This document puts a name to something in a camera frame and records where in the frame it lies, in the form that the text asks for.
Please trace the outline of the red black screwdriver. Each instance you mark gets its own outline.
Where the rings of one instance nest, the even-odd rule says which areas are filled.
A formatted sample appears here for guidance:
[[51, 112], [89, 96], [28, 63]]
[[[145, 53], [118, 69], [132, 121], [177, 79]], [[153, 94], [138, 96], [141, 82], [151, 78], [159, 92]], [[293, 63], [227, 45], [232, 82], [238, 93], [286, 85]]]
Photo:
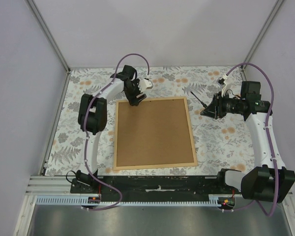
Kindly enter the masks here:
[[193, 91], [190, 91], [190, 93], [201, 103], [201, 105], [206, 108], [207, 107], [207, 104], [205, 104], [203, 101], [201, 101], [199, 99], [199, 97], [193, 92]]

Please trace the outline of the wooden picture frame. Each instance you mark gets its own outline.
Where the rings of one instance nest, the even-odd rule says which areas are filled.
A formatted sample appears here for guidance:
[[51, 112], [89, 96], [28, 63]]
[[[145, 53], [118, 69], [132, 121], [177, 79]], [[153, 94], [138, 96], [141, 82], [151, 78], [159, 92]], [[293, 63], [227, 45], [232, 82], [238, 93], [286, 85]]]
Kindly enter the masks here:
[[114, 169], [198, 165], [187, 99], [150, 98], [139, 106], [116, 101]]

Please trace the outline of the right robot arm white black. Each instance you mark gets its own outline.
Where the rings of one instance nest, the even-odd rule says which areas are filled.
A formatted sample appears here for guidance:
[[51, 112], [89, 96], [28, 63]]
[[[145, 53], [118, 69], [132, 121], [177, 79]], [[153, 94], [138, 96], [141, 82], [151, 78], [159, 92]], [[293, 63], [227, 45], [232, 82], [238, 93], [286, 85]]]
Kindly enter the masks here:
[[295, 182], [295, 173], [287, 170], [279, 154], [272, 126], [270, 102], [262, 101], [259, 82], [244, 81], [240, 97], [229, 97], [225, 87], [204, 106], [202, 116], [219, 119], [227, 114], [242, 115], [249, 129], [255, 167], [249, 173], [222, 169], [215, 181], [216, 190], [228, 193], [233, 187], [245, 199], [281, 203]]

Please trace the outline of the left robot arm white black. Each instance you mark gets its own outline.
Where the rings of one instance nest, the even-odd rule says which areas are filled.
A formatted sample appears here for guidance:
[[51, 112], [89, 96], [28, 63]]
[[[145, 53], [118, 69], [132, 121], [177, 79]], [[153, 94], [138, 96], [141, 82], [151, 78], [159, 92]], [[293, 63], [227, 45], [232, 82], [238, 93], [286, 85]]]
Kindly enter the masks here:
[[78, 124], [86, 133], [83, 161], [87, 172], [84, 174], [78, 170], [76, 180], [88, 193], [95, 192], [99, 185], [96, 179], [97, 150], [100, 135], [108, 120], [108, 102], [123, 92], [131, 106], [138, 106], [147, 97], [144, 92], [153, 88], [149, 75], [139, 79], [137, 70], [130, 65], [125, 65], [121, 72], [112, 74], [110, 78], [111, 81], [96, 94], [83, 94], [80, 102]]

